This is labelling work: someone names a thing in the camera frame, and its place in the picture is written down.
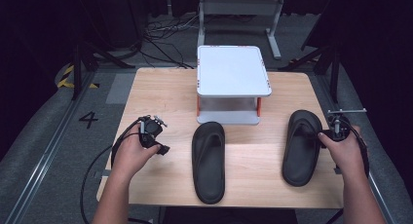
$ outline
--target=hand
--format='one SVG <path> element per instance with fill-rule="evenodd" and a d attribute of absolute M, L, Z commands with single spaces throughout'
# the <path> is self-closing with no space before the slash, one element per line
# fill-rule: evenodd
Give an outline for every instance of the hand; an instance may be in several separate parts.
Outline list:
<path fill-rule="evenodd" d="M 360 154 L 356 136 L 351 132 L 349 136 L 339 142 L 335 142 L 322 132 L 319 133 L 319 140 L 330 151 L 331 157 L 337 166 L 342 170 L 343 175 L 364 174 L 364 164 Z"/>
<path fill-rule="evenodd" d="M 136 124 L 125 134 L 126 138 L 124 138 L 116 153 L 112 168 L 112 172 L 120 173 L 126 179 L 131 179 L 140 171 L 161 147 L 161 145 L 154 145 L 150 148 L 142 147 L 139 134 L 137 134 L 139 127 L 140 124 Z"/>

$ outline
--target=metal rail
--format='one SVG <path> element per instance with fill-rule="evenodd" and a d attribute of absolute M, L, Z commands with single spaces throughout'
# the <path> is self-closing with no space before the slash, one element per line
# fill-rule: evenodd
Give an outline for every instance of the metal rail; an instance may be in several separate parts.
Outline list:
<path fill-rule="evenodd" d="M 318 80 L 319 85 L 321 86 L 322 94 L 324 96 L 326 96 L 327 99 L 328 99 L 328 104 L 327 104 L 328 106 L 327 107 L 329 109 L 339 109 L 342 113 L 347 112 L 347 111 L 343 111 L 340 108 L 338 103 L 334 103 L 332 101 L 332 98 L 331 98 L 330 92 L 329 92 L 329 85 L 328 85 L 328 82 L 327 82 L 325 76 L 317 76 L 317 80 Z M 357 111 L 357 112 L 360 112 L 360 113 L 365 112 L 365 109 Z M 387 206 L 387 204 L 386 204 L 379 188 L 377 187 L 377 183 L 374 180 L 374 175 L 371 174 L 371 172 L 369 173 L 369 182 L 370 182 L 370 187 L 371 187 L 371 190 L 374 194 L 374 197 L 376 198 L 376 201 L 379 204 L 380 209 L 382 210 L 382 213 L 383 213 L 387 223 L 394 224 L 395 223 L 394 218 L 393 218 L 393 216 L 392 216 L 392 214 L 389 210 L 389 207 Z"/>
<path fill-rule="evenodd" d="M 88 72 L 83 80 L 82 87 L 88 87 L 94 78 L 93 72 Z M 55 158 L 57 150 L 60 146 L 60 143 L 64 137 L 67 126 L 75 114 L 79 104 L 81 103 L 87 89 L 82 89 L 76 100 L 72 100 L 68 105 L 66 112 L 63 115 L 51 141 L 49 142 L 45 152 L 43 153 L 42 158 L 39 163 L 34 168 L 27 184 L 25 185 L 23 191 L 21 192 L 18 201 L 13 207 L 12 211 L 9 214 L 9 217 L 6 220 L 6 223 L 20 223 L 25 213 L 27 212 L 31 202 L 33 201 L 34 196 L 36 195 L 37 190 L 40 187 L 40 184 L 43 181 L 48 169 Z"/>

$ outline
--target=black flip-flop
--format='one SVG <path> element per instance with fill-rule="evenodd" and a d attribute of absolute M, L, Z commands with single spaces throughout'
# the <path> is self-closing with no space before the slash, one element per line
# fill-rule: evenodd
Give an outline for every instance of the black flip-flop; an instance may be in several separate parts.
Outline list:
<path fill-rule="evenodd" d="M 192 175 L 198 198 L 216 204 L 225 192 L 225 133 L 216 122 L 200 125 L 192 138 Z"/>
<path fill-rule="evenodd" d="M 320 131 L 322 125 L 314 113 L 297 110 L 291 114 L 282 161 L 282 176 L 288 184 L 300 187 L 310 181 L 319 158 Z"/>

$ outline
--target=black cable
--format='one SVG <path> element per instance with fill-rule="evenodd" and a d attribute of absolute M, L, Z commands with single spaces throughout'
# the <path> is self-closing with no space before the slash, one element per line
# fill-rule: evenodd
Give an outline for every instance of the black cable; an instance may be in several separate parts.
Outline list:
<path fill-rule="evenodd" d="M 150 66 L 152 66 L 152 68 L 156 68 L 152 63 L 150 63 L 149 61 L 148 61 L 148 59 L 146 59 L 146 54 L 145 53 L 143 53 L 143 52 L 140 52 L 141 54 L 142 54 L 142 57 L 143 57 L 143 59 L 146 61 L 146 63 L 148 63 Z"/>
<path fill-rule="evenodd" d="M 91 168 L 94 166 L 94 163 L 97 161 L 98 158 L 100 158 L 100 156 L 102 156 L 107 150 L 111 149 L 112 145 L 110 145 L 109 147 L 105 148 L 103 151 L 101 151 L 92 161 L 92 163 L 89 165 L 88 169 L 86 170 L 86 174 L 83 177 L 83 182 L 82 182 L 82 189 L 80 190 L 80 211 L 82 213 L 82 218 L 83 221 L 87 224 L 89 224 L 88 218 L 86 217 L 85 214 L 85 208 L 83 206 L 83 193 L 85 191 L 85 185 L 86 185 L 86 179 L 88 178 L 88 174 L 91 171 Z"/>
<path fill-rule="evenodd" d="M 125 135 L 125 133 L 128 132 L 133 125 L 134 125 L 134 124 L 132 124 L 129 128 L 127 128 L 127 130 L 123 133 L 123 135 Z M 129 136 L 131 136 L 131 135 L 134 135 L 134 134 L 139 134 L 139 133 L 138 133 L 138 132 L 130 133 L 130 134 L 128 134 L 128 135 L 125 135 L 125 136 L 123 137 L 123 139 L 125 139 L 125 138 L 127 138 L 127 137 L 129 137 Z M 85 173 L 85 176 L 83 177 L 82 188 L 81 188 L 81 191 L 80 191 L 80 211 L 81 211 L 81 213 L 82 213 L 83 221 L 84 221 L 86 224 L 89 224 L 88 218 L 86 217 L 86 214 L 85 214 L 85 207 L 84 207 L 84 204 L 83 204 L 83 194 L 84 194 L 84 192 L 85 192 L 86 180 L 87 180 L 87 178 L 88 178 L 89 172 L 91 171 L 91 169 L 92 169 L 92 167 L 94 166 L 94 163 L 97 161 L 97 159 L 99 159 L 106 151 L 108 151 L 108 150 L 111 149 L 111 148 L 112 148 L 112 145 L 108 146 L 107 148 L 103 149 L 103 151 L 101 151 L 101 152 L 94 158 L 94 160 L 92 161 L 92 163 L 89 165 L 89 167 L 88 167 L 88 169 L 87 169 L 87 171 L 86 171 L 86 173 Z M 148 222 L 148 221 L 141 220 L 141 219 L 137 219 L 137 218 L 131 218 L 131 217 L 129 217 L 128 220 L 129 220 L 130 222 L 137 222 L 137 223 L 142 223 L 142 224 L 152 224 L 152 223 L 150 223 L 150 222 Z"/>
<path fill-rule="evenodd" d="M 183 55 L 182 55 L 182 53 L 175 47 L 175 45 L 174 44 L 171 44 L 171 43 L 165 43 L 165 42 L 157 42 L 158 44 L 163 44 L 163 45 L 168 45 L 168 46 L 172 46 L 174 49 L 175 49 L 175 51 L 179 54 L 179 56 L 180 56 L 180 58 L 181 58 L 181 63 L 183 63 Z"/>
<path fill-rule="evenodd" d="M 152 40 L 160 40 L 160 39 L 167 39 L 167 38 L 169 38 L 170 36 L 172 36 L 172 35 L 174 35 L 176 32 L 178 32 L 178 31 L 184 31 L 184 30 L 187 30 L 187 29 L 189 29 L 190 27 L 192 27 L 192 25 L 194 25 L 195 24 L 195 19 L 197 18 L 198 16 L 194 16 L 194 17 L 192 17 L 192 18 L 189 18 L 189 19 L 181 19 L 181 18 L 179 18 L 179 19 L 173 19 L 173 20 L 171 20 L 170 22 L 169 22 L 169 24 L 168 25 L 166 25 L 166 26 L 162 26 L 162 24 L 160 23 L 160 27 L 158 28 L 158 27 L 154 27 L 154 28 L 152 28 L 152 29 L 148 29 L 147 30 L 147 34 L 151 37 L 151 39 Z M 172 22 L 174 21 L 174 20 L 177 20 L 177 23 L 175 23 L 174 25 L 172 25 Z M 157 36 L 155 36 L 155 35 L 152 35 L 151 33 L 153 33 L 153 32 L 158 32 L 158 31 L 162 31 L 162 35 L 157 35 Z"/>
<path fill-rule="evenodd" d="M 134 55 L 136 55 L 139 52 L 139 49 L 134 47 L 129 53 L 121 55 L 121 56 L 115 56 L 115 58 L 122 60 L 122 59 L 126 59 L 129 57 L 132 57 Z M 94 56 L 94 59 L 96 59 L 97 61 L 110 61 L 109 59 L 106 59 L 104 57 L 100 57 L 100 56 Z"/>
<path fill-rule="evenodd" d="M 167 55 L 158 45 L 156 45 L 154 42 L 152 42 L 150 39 L 147 39 L 147 41 L 149 42 L 149 43 L 151 43 L 152 45 L 154 45 L 164 56 L 166 56 L 168 59 L 169 59 L 169 61 L 170 62 L 173 62 L 173 63 L 176 63 L 176 64 L 178 64 L 178 65 L 180 65 L 180 66 L 183 66 L 184 68 L 188 68 L 188 67 L 191 67 L 192 69 L 194 69 L 194 67 L 193 66 L 191 66 L 191 65 L 189 65 L 189 64 L 186 64 L 186 63 L 184 63 L 184 62 L 179 62 L 179 61 L 176 61 L 176 60 L 174 60 L 173 58 L 171 58 L 169 55 Z"/>
<path fill-rule="evenodd" d="M 328 220 L 325 224 L 332 224 L 334 223 L 341 215 L 343 215 L 343 208 L 340 208 L 340 210 L 338 210 L 338 212 L 336 214 L 334 214 L 333 217 L 330 218 L 330 220 Z"/>
<path fill-rule="evenodd" d="M 167 38 L 169 38 L 170 36 L 172 36 L 173 34 L 175 34 L 176 32 L 178 32 L 178 31 L 183 31 L 183 30 L 187 30 L 190 26 L 192 26 L 194 23 L 195 23 L 195 21 L 194 21 L 194 19 L 195 19 L 196 17 L 192 17 L 192 18 L 189 18 L 189 19 L 186 19 L 185 21 L 181 21 L 181 19 L 178 19 L 177 20 L 177 23 L 175 23 L 175 24 L 173 24 L 173 25 L 171 25 L 171 23 L 174 21 L 174 20 L 176 20 L 176 19 L 173 19 L 173 20 L 169 20 L 169 24 L 167 24 L 166 26 L 162 26 L 162 24 L 161 24 L 161 27 L 165 27 L 166 29 L 165 30 L 162 30 L 163 31 L 163 34 L 161 35 L 161 36 L 153 36 L 153 35 L 151 35 L 149 32 L 150 32 L 150 30 L 147 30 L 147 34 L 149 34 L 149 36 L 151 37 L 151 39 L 148 39 L 148 36 L 147 35 L 145 35 L 143 38 L 144 39 L 146 39 L 146 40 L 161 40 L 161 39 L 167 39 Z M 180 29 L 179 28 L 179 24 L 187 24 L 189 21 L 192 21 L 192 24 L 190 24 L 190 26 L 189 27 L 187 27 L 187 28 L 184 28 L 184 29 Z M 181 62 L 180 63 L 178 63 L 180 66 L 184 66 L 185 68 L 187 68 L 185 65 L 184 65 L 184 63 L 183 63 L 183 57 L 182 57 L 182 53 L 173 45 L 173 44 L 168 44 L 168 43 L 161 43 L 161 42 L 157 42 L 157 43 L 160 43 L 160 44 L 167 44 L 167 45 L 170 45 L 170 46 L 173 46 L 174 48 L 175 48 L 175 50 L 179 53 L 179 55 L 181 56 Z M 134 56 L 135 54 L 137 54 L 139 52 L 139 50 L 137 49 L 137 48 L 134 48 L 134 50 L 133 51 L 131 51 L 130 53 L 128 53 L 128 54 L 126 54 L 126 55 L 122 55 L 122 56 L 117 56 L 117 58 L 118 59 L 125 59 L 125 58 L 128 58 L 128 57 L 131 57 L 131 56 Z M 96 60 L 98 60 L 98 61 L 107 61 L 107 59 L 105 59 L 105 58 L 103 58 L 103 57 L 96 57 Z"/>
<path fill-rule="evenodd" d="M 364 164 L 364 173 L 368 178 L 368 174 L 370 172 L 370 165 L 368 163 L 368 157 L 367 157 L 367 145 L 364 143 L 364 140 L 362 140 L 361 136 L 359 133 L 350 125 L 349 122 L 340 120 L 342 123 L 346 124 L 347 127 L 352 131 L 352 133 L 356 136 L 357 142 L 358 142 L 358 147 L 360 149 L 360 154 L 362 157 L 362 161 Z"/>
<path fill-rule="evenodd" d="M 150 57 L 150 58 L 152 58 L 152 59 L 156 59 L 156 60 L 159 60 L 159 61 L 165 61 L 165 62 L 171 62 L 170 60 L 165 60 L 165 59 L 162 59 L 162 58 L 158 58 L 158 57 L 155 57 L 155 56 L 150 56 L 150 55 L 148 55 L 148 54 L 146 54 L 146 53 L 144 53 L 144 52 L 140 52 L 143 56 L 148 56 L 148 57 Z"/>

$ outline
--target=metal frame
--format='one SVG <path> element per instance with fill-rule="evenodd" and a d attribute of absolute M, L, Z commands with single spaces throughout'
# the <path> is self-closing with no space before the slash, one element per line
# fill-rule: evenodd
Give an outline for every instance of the metal frame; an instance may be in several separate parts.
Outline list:
<path fill-rule="evenodd" d="M 317 77 L 317 82 L 319 83 L 321 94 L 326 97 L 327 100 L 327 108 L 328 109 L 341 109 L 339 103 L 334 102 L 334 100 L 331 98 L 330 91 L 329 91 L 329 85 L 328 81 L 325 76 L 316 76 Z M 392 215 L 389 206 L 387 205 L 382 193 L 379 190 L 379 187 L 377 186 L 377 182 L 374 178 L 374 174 L 369 172 L 368 176 L 368 181 L 370 183 L 371 191 L 374 194 L 374 197 L 376 198 L 377 203 L 380 206 L 380 209 L 382 210 L 382 213 L 386 219 L 386 222 L 389 224 L 394 224 L 396 223 L 394 221 L 394 216 Z"/>
<path fill-rule="evenodd" d="M 94 78 L 94 72 L 88 72 L 82 85 L 84 87 L 88 86 Z M 70 120 L 73 118 L 78 106 L 80 105 L 83 97 L 85 96 L 87 89 L 80 90 L 78 97 L 75 100 L 72 100 L 67 107 L 66 112 L 64 113 L 63 118 L 61 119 L 55 134 L 53 135 L 51 141 L 49 142 L 45 153 L 40 159 L 39 163 L 34 168 L 29 180 L 27 181 L 23 191 L 21 192 L 18 201 L 13 207 L 12 211 L 9 214 L 9 217 L 6 220 L 6 223 L 20 223 L 25 213 L 27 212 L 31 202 L 33 201 L 34 196 L 36 195 L 37 190 L 39 189 L 43 178 L 49 170 L 49 167 L 52 164 L 53 159 L 60 147 L 60 143 L 66 133 Z"/>
<path fill-rule="evenodd" d="M 258 15 L 273 16 L 271 28 L 267 28 L 267 38 L 275 59 L 281 59 L 279 46 L 274 36 L 282 11 L 283 0 L 200 0 L 200 30 L 198 46 L 205 43 L 205 15 Z"/>

